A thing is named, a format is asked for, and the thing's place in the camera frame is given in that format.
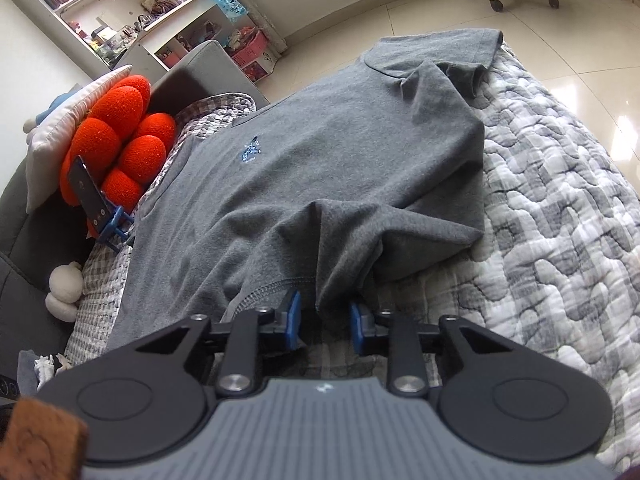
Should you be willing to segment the grey t-shirt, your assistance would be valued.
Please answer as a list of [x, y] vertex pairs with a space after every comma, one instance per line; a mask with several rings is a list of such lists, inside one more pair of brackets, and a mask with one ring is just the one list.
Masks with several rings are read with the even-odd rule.
[[472, 110], [491, 28], [378, 41], [356, 62], [183, 143], [134, 224], [108, 346], [202, 314], [227, 322], [298, 290], [341, 299], [445, 260], [485, 231]]

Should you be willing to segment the grey white checkered quilt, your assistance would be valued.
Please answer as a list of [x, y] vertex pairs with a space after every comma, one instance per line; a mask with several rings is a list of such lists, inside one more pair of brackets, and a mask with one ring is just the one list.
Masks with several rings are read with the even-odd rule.
[[[308, 370], [336, 377], [381, 370], [372, 360], [346, 359], [349, 295], [426, 320], [457, 313], [600, 382], [613, 420], [599, 458], [616, 469], [637, 465], [638, 194], [597, 138], [507, 47], [500, 47], [471, 106], [485, 127], [483, 236], [424, 270], [350, 292], [330, 318], [304, 305], [312, 313]], [[177, 139], [137, 213], [186, 140], [204, 139], [262, 108], [246, 93], [227, 92], [175, 114]], [[113, 349], [108, 340], [132, 248], [91, 253], [65, 349], [70, 362]]]

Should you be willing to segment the white plush toy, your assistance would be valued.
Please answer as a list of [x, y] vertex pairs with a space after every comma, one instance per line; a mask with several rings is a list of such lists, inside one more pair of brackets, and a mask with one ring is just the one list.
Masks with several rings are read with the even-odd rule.
[[65, 323], [76, 321], [82, 295], [82, 273], [78, 262], [54, 268], [49, 276], [49, 292], [44, 303], [50, 315]]

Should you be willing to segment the brown furry sleeve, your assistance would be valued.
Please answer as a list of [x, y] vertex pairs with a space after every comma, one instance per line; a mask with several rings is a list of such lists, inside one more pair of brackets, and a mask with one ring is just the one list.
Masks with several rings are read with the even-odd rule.
[[1, 441], [1, 478], [79, 479], [89, 428], [62, 408], [23, 396]]

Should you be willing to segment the grey sofa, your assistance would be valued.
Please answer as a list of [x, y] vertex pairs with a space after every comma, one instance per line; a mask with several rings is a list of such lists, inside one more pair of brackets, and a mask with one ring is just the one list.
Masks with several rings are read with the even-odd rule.
[[[246, 93], [257, 107], [269, 101], [215, 41], [201, 44], [154, 84], [150, 110], [175, 115], [215, 94]], [[18, 354], [55, 354], [66, 347], [70, 324], [44, 306], [50, 272], [59, 264], [87, 260], [86, 216], [54, 193], [26, 212], [25, 166], [18, 166], [1, 196], [1, 392], [17, 393]]]

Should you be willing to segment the orange flower cushion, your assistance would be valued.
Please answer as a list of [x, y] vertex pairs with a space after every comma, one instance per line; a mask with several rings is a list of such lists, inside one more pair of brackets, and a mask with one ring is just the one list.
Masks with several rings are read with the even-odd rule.
[[67, 205], [80, 205], [68, 178], [72, 163], [80, 157], [98, 190], [128, 214], [134, 211], [164, 166], [177, 131], [172, 116], [148, 112], [150, 99], [149, 81], [130, 75], [112, 84], [89, 107], [74, 131], [58, 176]]

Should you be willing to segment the white pillow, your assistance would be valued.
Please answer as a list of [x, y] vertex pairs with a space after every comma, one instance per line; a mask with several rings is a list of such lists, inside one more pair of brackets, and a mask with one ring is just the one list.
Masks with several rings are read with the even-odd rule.
[[40, 207], [58, 188], [58, 174], [63, 159], [77, 127], [90, 108], [115, 84], [127, 77], [131, 70], [131, 65], [124, 65], [90, 82], [55, 107], [27, 135], [26, 214], [31, 214]]

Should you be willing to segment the pink storage box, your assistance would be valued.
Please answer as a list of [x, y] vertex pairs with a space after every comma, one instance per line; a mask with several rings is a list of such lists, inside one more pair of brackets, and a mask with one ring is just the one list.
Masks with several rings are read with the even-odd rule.
[[269, 46], [267, 36], [257, 29], [246, 37], [247, 42], [230, 54], [233, 62], [241, 68], [255, 62]]

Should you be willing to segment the white desk shelf unit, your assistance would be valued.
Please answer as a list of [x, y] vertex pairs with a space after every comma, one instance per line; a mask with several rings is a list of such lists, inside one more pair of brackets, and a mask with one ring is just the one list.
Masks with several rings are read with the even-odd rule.
[[232, 23], [213, 0], [184, 0], [143, 26], [115, 66], [131, 65], [135, 74], [155, 82], [204, 42], [216, 41], [222, 53], [231, 58], [230, 54], [247, 42], [246, 37], [260, 29], [269, 40], [267, 50], [255, 62], [240, 68], [251, 81], [265, 79], [276, 67], [282, 48], [274, 43], [276, 35], [267, 29], [266, 21], [250, 10], [246, 1], [239, 2], [248, 14]]

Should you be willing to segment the blue hanging bag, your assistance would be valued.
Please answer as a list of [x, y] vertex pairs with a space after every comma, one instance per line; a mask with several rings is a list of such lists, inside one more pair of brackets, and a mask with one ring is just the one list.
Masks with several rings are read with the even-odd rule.
[[246, 7], [239, 0], [213, 0], [226, 18], [232, 23], [247, 16]]

